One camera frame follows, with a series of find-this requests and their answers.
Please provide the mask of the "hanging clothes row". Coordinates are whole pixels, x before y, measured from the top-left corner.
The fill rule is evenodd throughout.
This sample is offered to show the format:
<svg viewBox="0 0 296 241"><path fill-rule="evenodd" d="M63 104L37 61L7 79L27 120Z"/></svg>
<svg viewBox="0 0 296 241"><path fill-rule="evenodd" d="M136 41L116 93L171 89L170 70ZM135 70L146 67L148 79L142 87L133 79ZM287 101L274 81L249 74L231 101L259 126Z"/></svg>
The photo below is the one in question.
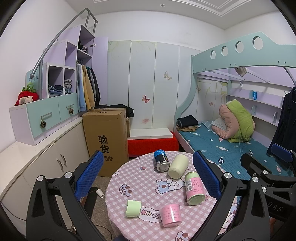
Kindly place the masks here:
<svg viewBox="0 0 296 241"><path fill-rule="evenodd" d="M78 62L76 62L76 93L79 112L99 107L101 95L94 70Z"/></svg>

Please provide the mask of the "blue battery-print can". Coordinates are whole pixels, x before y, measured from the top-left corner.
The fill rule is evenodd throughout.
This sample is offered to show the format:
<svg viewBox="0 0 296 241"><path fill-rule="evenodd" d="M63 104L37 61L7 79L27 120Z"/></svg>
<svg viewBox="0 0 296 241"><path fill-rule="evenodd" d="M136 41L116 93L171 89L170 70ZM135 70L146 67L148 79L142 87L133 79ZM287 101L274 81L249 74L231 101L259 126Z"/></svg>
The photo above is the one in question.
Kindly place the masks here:
<svg viewBox="0 0 296 241"><path fill-rule="evenodd" d="M166 172L170 168L170 162L164 150L154 152L154 162L158 172Z"/></svg>

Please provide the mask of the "small light green cup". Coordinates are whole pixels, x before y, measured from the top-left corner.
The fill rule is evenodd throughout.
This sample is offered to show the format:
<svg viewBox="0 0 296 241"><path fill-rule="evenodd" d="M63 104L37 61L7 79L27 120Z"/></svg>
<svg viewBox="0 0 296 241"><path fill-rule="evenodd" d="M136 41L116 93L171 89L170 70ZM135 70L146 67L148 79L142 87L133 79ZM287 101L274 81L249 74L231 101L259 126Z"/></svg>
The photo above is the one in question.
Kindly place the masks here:
<svg viewBox="0 0 296 241"><path fill-rule="evenodd" d="M136 200L128 200L126 205L126 217L137 217L140 215L142 203Z"/></svg>

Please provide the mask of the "white paper cup on floor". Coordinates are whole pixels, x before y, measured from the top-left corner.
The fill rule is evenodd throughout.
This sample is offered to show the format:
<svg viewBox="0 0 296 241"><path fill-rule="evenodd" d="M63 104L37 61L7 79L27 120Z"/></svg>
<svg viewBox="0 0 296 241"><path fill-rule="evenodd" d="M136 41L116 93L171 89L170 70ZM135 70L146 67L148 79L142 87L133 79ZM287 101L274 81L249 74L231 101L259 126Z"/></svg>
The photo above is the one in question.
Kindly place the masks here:
<svg viewBox="0 0 296 241"><path fill-rule="evenodd" d="M100 197L100 198L104 198L105 194L103 193L103 191L101 189L97 189L96 190L96 194Z"/></svg>

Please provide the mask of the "small blue box on shelf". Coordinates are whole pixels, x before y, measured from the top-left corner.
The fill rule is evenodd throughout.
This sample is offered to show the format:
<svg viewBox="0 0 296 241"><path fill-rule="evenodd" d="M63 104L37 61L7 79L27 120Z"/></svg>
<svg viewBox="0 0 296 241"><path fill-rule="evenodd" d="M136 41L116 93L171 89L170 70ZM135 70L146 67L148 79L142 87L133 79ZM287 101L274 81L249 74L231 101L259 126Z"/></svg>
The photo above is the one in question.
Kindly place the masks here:
<svg viewBox="0 0 296 241"><path fill-rule="evenodd" d="M257 100L257 92L256 91L252 92L252 99Z"/></svg>

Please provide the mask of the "large cardboard box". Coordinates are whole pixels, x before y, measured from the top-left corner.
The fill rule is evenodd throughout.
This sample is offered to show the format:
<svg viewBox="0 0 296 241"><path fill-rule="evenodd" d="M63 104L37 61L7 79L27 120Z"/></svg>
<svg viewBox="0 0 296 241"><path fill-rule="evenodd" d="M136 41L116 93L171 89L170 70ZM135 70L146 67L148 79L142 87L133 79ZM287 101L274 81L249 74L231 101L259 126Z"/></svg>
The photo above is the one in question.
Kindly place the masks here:
<svg viewBox="0 0 296 241"><path fill-rule="evenodd" d="M111 177L129 161L125 109L95 109L83 114L82 120L89 155L95 151L103 154L98 175Z"/></svg>

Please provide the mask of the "red bench with white top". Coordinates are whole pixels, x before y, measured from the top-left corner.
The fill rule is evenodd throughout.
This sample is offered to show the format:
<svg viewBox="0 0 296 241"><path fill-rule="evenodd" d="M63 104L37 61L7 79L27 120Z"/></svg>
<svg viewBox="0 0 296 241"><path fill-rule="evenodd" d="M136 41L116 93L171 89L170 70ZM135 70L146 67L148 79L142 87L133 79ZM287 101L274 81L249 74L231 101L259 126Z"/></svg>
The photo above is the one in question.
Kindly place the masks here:
<svg viewBox="0 0 296 241"><path fill-rule="evenodd" d="M135 158L156 150L178 151L179 142L173 132L172 138L151 138L142 140L128 140L128 154L130 158Z"/></svg>

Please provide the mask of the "teal bunk bed frame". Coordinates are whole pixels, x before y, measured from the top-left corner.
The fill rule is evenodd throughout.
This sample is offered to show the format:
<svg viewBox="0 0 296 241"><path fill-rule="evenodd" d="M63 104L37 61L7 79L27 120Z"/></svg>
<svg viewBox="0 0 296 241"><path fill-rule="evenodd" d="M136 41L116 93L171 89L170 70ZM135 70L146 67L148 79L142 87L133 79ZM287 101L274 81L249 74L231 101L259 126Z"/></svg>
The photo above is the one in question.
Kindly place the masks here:
<svg viewBox="0 0 296 241"><path fill-rule="evenodd" d="M295 87L295 45L276 44L257 32L192 55L190 64L189 94L174 119L190 106L200 87L199 121L214 120L222 103L236 99L253 117L253 139L269 147L284 97Z"/></svg>

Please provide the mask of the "pink checkered tablecloth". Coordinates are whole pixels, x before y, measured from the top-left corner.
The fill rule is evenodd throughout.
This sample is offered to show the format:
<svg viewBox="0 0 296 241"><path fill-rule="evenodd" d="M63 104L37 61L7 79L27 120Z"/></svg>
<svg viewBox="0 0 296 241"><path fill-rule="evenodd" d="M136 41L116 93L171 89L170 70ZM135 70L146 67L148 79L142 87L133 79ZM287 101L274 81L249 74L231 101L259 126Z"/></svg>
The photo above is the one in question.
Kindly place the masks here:
<svg viewBox="0 0 296 241"><path fill-rule="evenodd" d="M128 200L142 203L140 215L126 217ZM171 179L154 167L153 153L123 164L111 177L105 198L111 227L127 240L190 240L201 227L216 199L206 194L200 205L189 206L185 177ZM163 227L159 210L167 204L179 204L182 223Z"/></svg>

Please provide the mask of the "dark hanging garment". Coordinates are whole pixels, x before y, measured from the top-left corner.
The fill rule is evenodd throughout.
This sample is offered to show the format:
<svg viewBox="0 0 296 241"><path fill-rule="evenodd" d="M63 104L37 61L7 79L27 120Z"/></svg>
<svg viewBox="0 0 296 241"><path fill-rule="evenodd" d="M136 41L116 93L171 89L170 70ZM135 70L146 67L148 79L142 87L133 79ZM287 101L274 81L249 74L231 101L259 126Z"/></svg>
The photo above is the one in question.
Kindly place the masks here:
<svg viewBox="0 0 296 241"><path fill-rule="evenodd" d="M273 144L278 144L287 150L292 150L295 152L295 87L285 95L282 110L280 115L280 120L276 132L274 134L273 140L267 153L271 155L271 146Z"/></svg>

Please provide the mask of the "green pink labelled tin can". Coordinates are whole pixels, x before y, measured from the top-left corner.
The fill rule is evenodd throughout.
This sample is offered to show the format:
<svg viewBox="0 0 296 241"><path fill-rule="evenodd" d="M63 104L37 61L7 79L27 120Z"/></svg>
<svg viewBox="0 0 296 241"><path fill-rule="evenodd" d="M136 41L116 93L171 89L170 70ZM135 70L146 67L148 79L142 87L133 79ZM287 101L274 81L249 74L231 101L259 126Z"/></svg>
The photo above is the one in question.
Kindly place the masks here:
<svg viewBox="0 0 296 241"><path fill-rule="evenodd" d="M191 206L200 205L206 198L201 178L197 172L185 175L187 203Z"/></svg>

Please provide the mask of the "purple stair shelf cabinet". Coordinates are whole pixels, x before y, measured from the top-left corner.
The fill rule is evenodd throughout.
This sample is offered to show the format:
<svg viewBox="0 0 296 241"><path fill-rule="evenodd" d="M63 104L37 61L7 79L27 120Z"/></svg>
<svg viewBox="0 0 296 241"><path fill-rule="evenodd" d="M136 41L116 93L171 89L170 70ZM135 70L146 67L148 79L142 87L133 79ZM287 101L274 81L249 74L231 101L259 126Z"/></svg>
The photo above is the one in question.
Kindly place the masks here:
<svg viewBox="0 0 296 241"><path fill-rule="evenodd" d="M107 37L95 37L84 25L65 30L50 47L33 78L38 101L10 108L11 125L18 142L35 146L62 126L76 119L76 62L94 70L100 104L107 103Z"/></svg>

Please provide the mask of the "pink cup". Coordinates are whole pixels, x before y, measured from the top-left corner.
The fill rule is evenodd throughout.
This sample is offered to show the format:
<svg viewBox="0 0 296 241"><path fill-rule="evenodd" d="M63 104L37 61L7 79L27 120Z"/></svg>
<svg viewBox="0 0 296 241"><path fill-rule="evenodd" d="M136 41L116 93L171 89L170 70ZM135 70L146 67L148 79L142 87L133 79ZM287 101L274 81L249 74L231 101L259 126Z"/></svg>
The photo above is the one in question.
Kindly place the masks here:
<svg viewBox="0 0 296 241"><path fill-rule="evenodd" d="M163 206L160 211L163 227L178 226L182 222L179 204L168 204Z"/></svg>

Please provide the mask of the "white low cabinet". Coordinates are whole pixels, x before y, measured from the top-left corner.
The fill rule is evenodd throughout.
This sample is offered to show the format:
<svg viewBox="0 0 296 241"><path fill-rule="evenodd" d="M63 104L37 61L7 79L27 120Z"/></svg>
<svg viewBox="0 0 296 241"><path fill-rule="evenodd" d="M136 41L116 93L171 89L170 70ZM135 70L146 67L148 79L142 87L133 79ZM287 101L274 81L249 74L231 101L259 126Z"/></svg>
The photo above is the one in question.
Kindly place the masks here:
<svg viewBox="0 0 296 241"><path fill-rule="evenodd" d="M89 159L82 118L35 146L15 142L1 152L1 207L22 235L30 196L38 176L59 178Z"/></svg>

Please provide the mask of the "white pillow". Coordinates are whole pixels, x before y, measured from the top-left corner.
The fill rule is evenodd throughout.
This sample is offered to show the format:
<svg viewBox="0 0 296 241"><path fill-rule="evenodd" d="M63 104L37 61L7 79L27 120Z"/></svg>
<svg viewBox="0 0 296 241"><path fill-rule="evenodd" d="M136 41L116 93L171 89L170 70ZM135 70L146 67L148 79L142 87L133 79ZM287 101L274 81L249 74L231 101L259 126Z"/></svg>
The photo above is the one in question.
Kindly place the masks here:
<svg viewBox="0 0 296 241"><path fill-rule="evenodd" d="M224 119L221 117L211 122L211 129L220 137L225 138L227 136L227 125Z"/></svg>

